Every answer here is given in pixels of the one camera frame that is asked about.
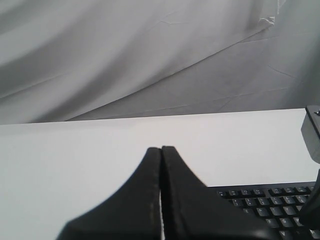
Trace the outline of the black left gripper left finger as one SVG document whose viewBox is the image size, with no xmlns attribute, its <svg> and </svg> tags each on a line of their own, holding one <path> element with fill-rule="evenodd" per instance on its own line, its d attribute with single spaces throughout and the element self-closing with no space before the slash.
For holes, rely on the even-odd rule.
<svg viewBox="0 0 320 240">
<path fill-rule="evenodd" d="M 147 149 L 130 178 L 108 199 L 66 223 L 59 240 L 160 240 L 159 148 Z"/>
</svg>

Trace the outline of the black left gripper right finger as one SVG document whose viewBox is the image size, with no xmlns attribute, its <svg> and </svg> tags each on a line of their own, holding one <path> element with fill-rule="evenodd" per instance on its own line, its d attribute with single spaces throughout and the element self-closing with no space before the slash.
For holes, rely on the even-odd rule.
<svg viewBox="0 0 320 240">
<path fill-rule="evenodd" d="M 274 230 L 209 189 L 173 146 L 161 149 L 160 192 L 167 240 L 272 240 Z"/>
</svg>

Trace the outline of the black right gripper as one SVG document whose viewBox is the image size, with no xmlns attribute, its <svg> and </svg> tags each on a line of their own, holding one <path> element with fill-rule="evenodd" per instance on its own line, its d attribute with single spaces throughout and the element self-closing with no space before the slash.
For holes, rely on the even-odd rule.
<svg viewBox="0 0 320 240">
<path fill-rule="evenodd" d="M 311 194 L 299 212 L 299 220 L 306 227 L 320 226 L 320 169 Z"/>
</svg>

